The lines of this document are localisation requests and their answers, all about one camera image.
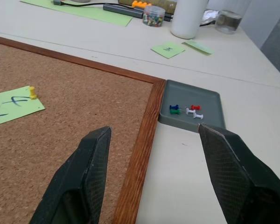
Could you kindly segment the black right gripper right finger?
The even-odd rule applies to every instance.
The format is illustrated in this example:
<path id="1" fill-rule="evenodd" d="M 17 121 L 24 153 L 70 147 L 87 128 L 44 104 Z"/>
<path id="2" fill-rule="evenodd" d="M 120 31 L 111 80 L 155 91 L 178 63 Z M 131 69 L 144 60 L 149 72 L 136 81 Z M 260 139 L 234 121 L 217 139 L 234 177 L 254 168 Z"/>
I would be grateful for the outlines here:
<path id="1" fill-rule="evenodd" d="M 227 224 L 280 224 L 280 179 L 243 140 L 198 125 L 210 180 Z"/>

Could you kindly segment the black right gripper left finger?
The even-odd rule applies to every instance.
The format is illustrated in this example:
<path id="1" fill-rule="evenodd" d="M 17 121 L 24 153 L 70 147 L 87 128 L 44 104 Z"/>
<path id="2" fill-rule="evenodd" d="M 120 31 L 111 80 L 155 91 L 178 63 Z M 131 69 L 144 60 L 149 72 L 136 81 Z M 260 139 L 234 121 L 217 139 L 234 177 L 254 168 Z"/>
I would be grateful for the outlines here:
<path id="1" fill-rule="evenodd" d="M 84 136 L 53 175 L 29 224 L 98 224 L 112 129 Z"/>

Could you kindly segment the wood-framed cork board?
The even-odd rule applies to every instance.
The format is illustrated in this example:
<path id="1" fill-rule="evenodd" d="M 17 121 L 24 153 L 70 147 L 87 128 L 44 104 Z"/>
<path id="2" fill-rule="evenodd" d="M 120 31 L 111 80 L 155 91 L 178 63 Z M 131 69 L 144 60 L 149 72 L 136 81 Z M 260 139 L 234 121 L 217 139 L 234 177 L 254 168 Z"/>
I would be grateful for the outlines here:
<path id="1" fill-rule="evenodd" d="M 55 171 L 111 126 L 101 222 L 135 224 L 165 80 L 0 37 L 0 92 L 35 87 L 45 109 L 0 124 L 0 224 L 28 224 Z"/>

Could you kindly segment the green handwritten paper note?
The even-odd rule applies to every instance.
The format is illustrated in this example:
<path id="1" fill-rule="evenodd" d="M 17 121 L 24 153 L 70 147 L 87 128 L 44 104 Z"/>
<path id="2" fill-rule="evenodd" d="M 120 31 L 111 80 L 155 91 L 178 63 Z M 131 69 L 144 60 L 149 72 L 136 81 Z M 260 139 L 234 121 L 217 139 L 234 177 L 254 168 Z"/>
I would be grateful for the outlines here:
<path id="1" fill-rule="evenodd" d="M 41 101 L 31 98 L 35 88 L 25 86 L 0 93 L 0 124 L 38 112 L 45 109 Z"/>

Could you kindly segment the small green sticky note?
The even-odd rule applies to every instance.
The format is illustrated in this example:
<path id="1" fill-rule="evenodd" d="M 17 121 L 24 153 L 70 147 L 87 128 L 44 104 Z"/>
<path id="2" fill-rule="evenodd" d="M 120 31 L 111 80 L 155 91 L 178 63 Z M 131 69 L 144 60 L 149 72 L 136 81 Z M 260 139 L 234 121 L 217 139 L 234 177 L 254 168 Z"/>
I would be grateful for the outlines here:
<path id="1" fill-rule="evenodd" d="M 174 42 L 165 42 L 151 48 L 155 53 L 169 59 L 185 51 L 185 48 Z"/>

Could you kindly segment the clear jar of push pins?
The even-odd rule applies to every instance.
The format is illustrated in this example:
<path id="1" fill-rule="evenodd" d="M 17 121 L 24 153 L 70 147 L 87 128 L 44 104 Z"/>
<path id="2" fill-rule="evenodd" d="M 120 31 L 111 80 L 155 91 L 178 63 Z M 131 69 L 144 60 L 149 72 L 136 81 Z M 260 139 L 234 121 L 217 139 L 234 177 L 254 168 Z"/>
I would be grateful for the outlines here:
<path id="1" fill-rule="evenodd" d="M 165 9 L 149 5 L 144 8 L 142 22 L 150 27 L 161 27 L 165 17 Z"/>

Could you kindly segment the grey plastic tray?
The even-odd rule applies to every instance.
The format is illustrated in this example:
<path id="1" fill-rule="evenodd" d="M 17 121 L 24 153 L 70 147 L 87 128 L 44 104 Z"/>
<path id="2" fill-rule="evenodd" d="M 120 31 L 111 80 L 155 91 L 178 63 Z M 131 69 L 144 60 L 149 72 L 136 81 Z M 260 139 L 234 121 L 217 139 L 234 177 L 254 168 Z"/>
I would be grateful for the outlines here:
<path id="1" fill-rule="evenodd" d="M 179 105 L 180 114 L 170 114 L 170 105 Z M 200 105 L 196 113 L 203 114 L 203 119 L 186 114 L 186 107 Z M 162 124 L 197 133 L 199 123 L 225 128 L 225 120 L 219 93 L 196 86 L 167 80 L 163 94 L 158 121 Z"/>

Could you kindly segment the folded green paper slip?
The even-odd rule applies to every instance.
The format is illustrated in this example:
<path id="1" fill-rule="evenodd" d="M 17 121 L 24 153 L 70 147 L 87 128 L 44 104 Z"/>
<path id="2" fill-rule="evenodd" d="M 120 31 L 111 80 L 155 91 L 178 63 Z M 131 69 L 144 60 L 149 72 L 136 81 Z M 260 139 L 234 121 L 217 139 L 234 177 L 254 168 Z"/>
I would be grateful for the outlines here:
<path id="1" fill-rule="evenodd" d="M 183 42 L 184 45 L 187 45 L 203 54 L 207 54 L 207 55 L 211 55 L 214 53 L 214 50 L 204 46 L 204 45 L 201 45 L 199 44 L 198 42 L 196 41 L 193 41 L 193 40 L 187 40 L 187 41 L 184 41 Z"/>

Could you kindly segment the clear glass jar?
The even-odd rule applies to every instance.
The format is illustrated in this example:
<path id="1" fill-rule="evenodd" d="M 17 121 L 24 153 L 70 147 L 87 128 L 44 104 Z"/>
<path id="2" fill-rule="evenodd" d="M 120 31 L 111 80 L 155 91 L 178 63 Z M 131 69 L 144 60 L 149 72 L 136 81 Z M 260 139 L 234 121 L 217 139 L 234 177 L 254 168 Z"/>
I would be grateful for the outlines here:
<path id="1" fill-rule="evenodd" d="M 215 29 L 225 34 L 234 34 L 238 29 L 252 0 L 225 0 L 219 11 Z"/>

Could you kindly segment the crumpled white paper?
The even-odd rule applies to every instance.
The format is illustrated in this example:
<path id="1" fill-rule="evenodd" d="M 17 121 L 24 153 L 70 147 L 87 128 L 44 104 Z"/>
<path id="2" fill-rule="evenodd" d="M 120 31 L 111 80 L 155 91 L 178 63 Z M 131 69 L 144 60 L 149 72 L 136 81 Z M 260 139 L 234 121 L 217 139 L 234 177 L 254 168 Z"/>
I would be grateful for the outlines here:
<path id="1" fill-rule="evenodd" d="M 214 24 L 218 16 L 218 11 L 216 10 L 206 10 L 203 14 L 200 26 L 208 26 Z"/>

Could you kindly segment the large green paper sheet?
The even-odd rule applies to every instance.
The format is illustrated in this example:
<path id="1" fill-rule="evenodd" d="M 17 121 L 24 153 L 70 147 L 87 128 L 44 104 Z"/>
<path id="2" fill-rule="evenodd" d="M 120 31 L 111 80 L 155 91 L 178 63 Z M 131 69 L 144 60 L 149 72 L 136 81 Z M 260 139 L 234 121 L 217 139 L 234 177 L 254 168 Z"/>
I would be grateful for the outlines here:
<path id="1" fill-rule="evenodd" d="M 132 19 L 132 17 L 128 15 L 105 11 L 102 7 L 57 6 L 54 5 L 51 0 L 20 0 L 20 2 L 123 27 L 127 26 Z"/>

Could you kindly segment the white cylindrical bottle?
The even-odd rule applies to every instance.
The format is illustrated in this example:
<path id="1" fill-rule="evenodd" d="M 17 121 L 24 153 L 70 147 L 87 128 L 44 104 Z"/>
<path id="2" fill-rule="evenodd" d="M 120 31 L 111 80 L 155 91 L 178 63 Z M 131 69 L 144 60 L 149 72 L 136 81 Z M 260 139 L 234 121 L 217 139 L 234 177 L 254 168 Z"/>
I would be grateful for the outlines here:
<path id="1" fill-rule="evenodd" d="M 196 36 L 209 0 L 177 0 L 170 33 L 178 38 Z"/>

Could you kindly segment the dark grey usb hub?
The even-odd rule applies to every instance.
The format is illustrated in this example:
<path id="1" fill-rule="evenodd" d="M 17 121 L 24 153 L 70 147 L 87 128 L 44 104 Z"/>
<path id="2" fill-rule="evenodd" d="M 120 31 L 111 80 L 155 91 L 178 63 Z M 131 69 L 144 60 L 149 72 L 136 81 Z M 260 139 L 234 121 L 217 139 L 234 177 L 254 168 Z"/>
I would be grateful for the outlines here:
<path id="1" fill-rule="evenodd" d="M 133 8 L 125 7 L 125 6 L 119 6 L 115 4 L 104 4 L 103 5 L 103 10 L 113 12 L 113 13 L 118 13 L 118 14 L 123 14 L 123 15 L 128 15 L 131 17 L 135 18 L 143 18 L 143 12 L 140 10 L 136 10 Z"/>

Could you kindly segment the orange toy brick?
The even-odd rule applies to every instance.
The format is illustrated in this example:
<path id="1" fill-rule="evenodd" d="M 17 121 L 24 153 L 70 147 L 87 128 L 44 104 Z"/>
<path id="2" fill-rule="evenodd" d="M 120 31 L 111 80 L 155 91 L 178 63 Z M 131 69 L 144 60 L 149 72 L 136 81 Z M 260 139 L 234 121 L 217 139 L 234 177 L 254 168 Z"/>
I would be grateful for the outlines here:
<path id="1" fill-rule="evenodd" d="M 146 6 L 151 6 L 152 4 L 151 3 L 147 3 L 147 2 L 142 2 L 142 1 L 137 1 L 137 0 L 134 0 L 132 2 L 132 8 L 141 8 L 141 9 L 144 9 Z"/>

